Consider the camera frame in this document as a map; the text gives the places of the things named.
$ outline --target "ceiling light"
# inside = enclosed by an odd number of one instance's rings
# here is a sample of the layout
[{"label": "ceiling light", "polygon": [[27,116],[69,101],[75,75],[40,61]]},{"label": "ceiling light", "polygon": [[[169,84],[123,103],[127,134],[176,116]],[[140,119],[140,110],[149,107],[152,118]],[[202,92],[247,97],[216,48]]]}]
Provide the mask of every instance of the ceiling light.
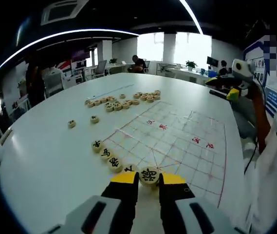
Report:
[{"label": "ceiling light", "polygon": [[5,60],[1,65],[0,65],[0,68],[6,64],[9,60],[11,60],[13,57],[15,57],[17,54],[19,54],[20,52],[22,52],[23,50],[29,48],[30,46],[34,45],[34,44],[37,44],[41,41],[44,41],[46,39],[49,39],[49,38],[53,38],[53,37],[57,37],[57,36],[61,36],[61,35],[64,35],[64,34],[69,34],[69,33],[81,33],[81,32],[112,32],[112,33],[124,33],[124,34],[129,34],[129,35],[133,35],[133,36],[139,36],[139,34],[136,34],[136,33],[130,33],[130,32],[126,32],[126,31],[120,31],[120,30],[113,30],[113,29],[78,29],[78,30],[71,30],[71,31],[67,31],[67,32],[62,32],[62,33],[56,33],[56,34],[53,34],[53,35],[49,35],[47,37],[44,37],[44,38],[41,38],[39,40],[36,40],[34,42],[31,42],[30,44],[22,47],[21,49],[17,50],[15,53],[13,53],[10,57],[8,57],[7,60]]},{"label": "ceiling light", "polygon": [[190,6],[188,5],[188,3],[185,0],[179,0],[181,2],[181,4],[184,6],[184,8],[186,9],[186,11],[190,14],[190,16],[192,17],[192,20],[195,22],[195,25],[198,28],[198,31],[200,34],[203,35],[203,31],[199,25],[199,22],[195,16],[195,14],[193,13],[193,11],[191,10]]}]

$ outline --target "white wall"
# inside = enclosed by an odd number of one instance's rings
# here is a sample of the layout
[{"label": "white wall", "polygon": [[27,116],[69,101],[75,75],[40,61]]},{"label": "white wall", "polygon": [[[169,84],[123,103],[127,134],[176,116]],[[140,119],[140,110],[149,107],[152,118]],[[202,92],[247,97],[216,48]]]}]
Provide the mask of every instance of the white wall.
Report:
[{"label": "white wall", "polygon": [[222,67],[222,60],[227,62],[227,68],[229,68],[231,67],[234,59],[243,59],[243,51],[232,44],[221,40],[212,39],[211,57],[219,61],[217,69],[219,70]]},{"label": "white wall", "polygon": [[137,38],[121,40],[112,44],[112,57],[118,59],[118,63],[121,61],[133,63],[133,55],[137,55]]},{"label": "white wall", "polygon": [[2,81],[3,100],[8,113],[13,110],[13,103],[20,98],[18,82],[25,79],[27,67],[25,62],[20,63],[11,69]]},{"label": "white wall", "polygon": [[98,61],[112,59],[112,41],[103,40],[97,44]]}]

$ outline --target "desk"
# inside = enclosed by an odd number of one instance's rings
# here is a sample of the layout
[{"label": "desk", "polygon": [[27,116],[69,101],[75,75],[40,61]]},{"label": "desk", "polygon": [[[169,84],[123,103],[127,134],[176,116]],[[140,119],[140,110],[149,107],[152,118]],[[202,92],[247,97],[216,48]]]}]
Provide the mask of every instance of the desk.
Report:
[{"label": "desk", "polygon": [[185,68],[182,68],[182,69],[168,68],[168,70],[175,74],[174,78],[180,78],[180,79],[184,80],[183,78],[178,77],[178,75],[180,75],[182,77],[195,78],[196,83],[201,84],[201,85],[205,85],[205,82],[209,79],[208,76],[203,76],[199,73],[189,71],[188,69],[185,69]]},{"label": "desk", "polygon": [[[110,69],[112,68],[117,68],[117,67],[122,67],[123,68],[123,72],[126,72],[124,71],[124,69],[127,67],[127,66],[131,66],[133,65],[133,63],[127,63],[127,64],[108,64],[106,65],[105,67],[105,70],[108,71],[108,75],[110,75]],[[93,66],[93,67],[87,67],[85,70],[90,70],[91,73],[90,74],[93,74],[94,73],[94,70],[97,68],[97,66]]]},{"label": "desk", "polygon": [[[94,154],[91,142],[106,139],[140,115],[151,104],[141,102],[128,110],[106,113],[103,105],[88,108],[86,98],[100,99],[161,90],[161,101],[178,115],[197,111],[224,123],[226,169],[219,208],[235,221],[243,194],[243,157],[236,120],[228,101],[209,94],[209,88],[178,79],[120,73],[97,78],[57,93],[21,116],[5,141],[0,166],[1,190],[27,232],[41,233],[92,195],[100,195],[113,174]],[[90,124],[90,117],[100,121]],[[74,119],[76,127],[68,129]],[[197,196],[203,196],[193,190]],[[139,187],[135,234],[163,233],[158,197]]]},{"label": "desk", "polygon": [[7,113],[12,122],[14,122],[16,120],[15,116],[14,116],[14,112],[16,110],[18,110],[19,108],[23,109],[25,112],[27,112],[31,108],[30,102],[29,102],[29,99],[28,99],[28,95],[24,95],[23,97],[21,97],[18,100],[17,107]]}]

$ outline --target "banner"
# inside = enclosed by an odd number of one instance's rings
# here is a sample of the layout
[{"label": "banner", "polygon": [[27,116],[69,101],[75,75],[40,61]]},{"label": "banner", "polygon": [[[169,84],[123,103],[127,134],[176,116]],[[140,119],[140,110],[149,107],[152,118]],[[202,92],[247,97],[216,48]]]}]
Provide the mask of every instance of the banner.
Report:
[{"label": "banner", "polygon": [[63,72],[71,71],[71,61],[68,60],[68,61],[61,62],[56,66],[56,68],[59,68]]},{"label": "banner", "polygon": [[277,73],[271,71],[270,75],[267,75],[266,83],[266,110],[274,116],[277,110]]}]

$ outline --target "cable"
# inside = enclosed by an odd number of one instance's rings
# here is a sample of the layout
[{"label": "cable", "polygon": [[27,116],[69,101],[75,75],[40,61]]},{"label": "cable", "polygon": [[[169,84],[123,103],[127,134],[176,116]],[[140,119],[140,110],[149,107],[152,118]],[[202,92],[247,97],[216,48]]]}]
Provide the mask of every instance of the cable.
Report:
[{"label": "cable", "polygon": [[[255,77],[255,78],[256,78],[256,80],[259,82],[259,84],[260,84],[260,86],[261,86],[261,89],[262,89],[262,91],[263,91],[263,93],[264,93],[264,104],[266,104],[266,93],[265,93],[264,87],[262,86],[262,84],[261,84],[261,82],[259,81],[259,79],[258,79],[257,77]],[[247,165],[246,165],[246,167],[245,167],[245,169],[244,169],[244,174],[246,173],[246,170],[248,169],[248,167],[249,167],[249,165],[250,165],[250,163],[251,163],[251,161],[252,161],[252,159],[253,159],[253,157],[254,157],[255,151],[256,151],[256,149],[257,149],[257,144],[258,144],[258,142],[259,142],[259,138],[257,138],[257,140],[256,140],[256,144],[255,144],[254,151],[253,151],[253,153],[252,153],[252,156],[251,156],[249,162],[247,163]]]}]

